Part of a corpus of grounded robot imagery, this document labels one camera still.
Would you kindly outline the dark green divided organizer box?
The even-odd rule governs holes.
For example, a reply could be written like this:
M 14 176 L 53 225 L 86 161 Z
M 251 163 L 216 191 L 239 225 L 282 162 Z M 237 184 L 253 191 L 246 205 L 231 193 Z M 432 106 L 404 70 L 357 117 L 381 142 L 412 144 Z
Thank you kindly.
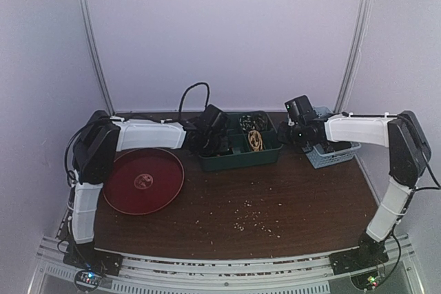
M 262 151 L 252 151 L 250 149 L 247 133 L 242 131 L 238 122 L 241 116 L 250 113 L 260 113 L 267 116 L 267 128 L 260 132 L 264 144 L 264 150 Z M 282 144 L 277 139 L 276 128 L 267 112 L 230 112 L 227 116 L 229 118 L 227 126 L 227 136 L 230 141 L 229 153 L 212 157 L 200 156 L 198 159 L 203 171 L 238 169 L 273 164 L 278 161 Z

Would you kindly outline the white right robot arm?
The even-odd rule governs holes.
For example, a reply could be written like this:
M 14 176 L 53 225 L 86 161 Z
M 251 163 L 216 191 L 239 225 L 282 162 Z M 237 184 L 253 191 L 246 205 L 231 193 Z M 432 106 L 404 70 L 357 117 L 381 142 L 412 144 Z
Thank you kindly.
M 368 267 L 383 250 L 384 241 L 404 217 L 422 175 L 430 169 L 431 148 L 417 116 L 334 113 L 320 115 L 305 95 L 285 102 L 287 120 L 280 123 L 283 143 L 299 148 L 360 143 L 388 153 L 388 184 L 377 211 L 360 236 L 353 261 Z

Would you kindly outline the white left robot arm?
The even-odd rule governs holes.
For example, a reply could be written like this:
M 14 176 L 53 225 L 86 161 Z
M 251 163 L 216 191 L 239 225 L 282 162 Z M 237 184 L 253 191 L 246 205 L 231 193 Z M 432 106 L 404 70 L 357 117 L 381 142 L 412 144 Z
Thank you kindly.
M 187 149 L 199 155 L 216 153 L 226 139 L 228 116 L 214 105 L 191 119 L 154 120 L 140 114 L 110 116 L 96 111 L 68 143 L 66 156 L 72 166 L 66 174 L 70 185 L 68 233 L 73 259 L 84 269 L 99 263 L 94 249 L 94 221 L 98 199 L 112 173 L 116 155 L 131 149 Z

